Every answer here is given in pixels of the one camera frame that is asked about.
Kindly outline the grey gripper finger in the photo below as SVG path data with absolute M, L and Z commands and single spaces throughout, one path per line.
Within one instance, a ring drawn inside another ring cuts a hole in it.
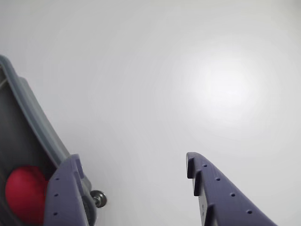
M 187 178 L 198 197 L 203 226 L 274 226 L 213 163 L 196 152 L 186 154 Z
M 71 155 L 60 164 L 47 186 L 43 225 L 91 225 L 91 197 L 83 179 L 78 154 Z

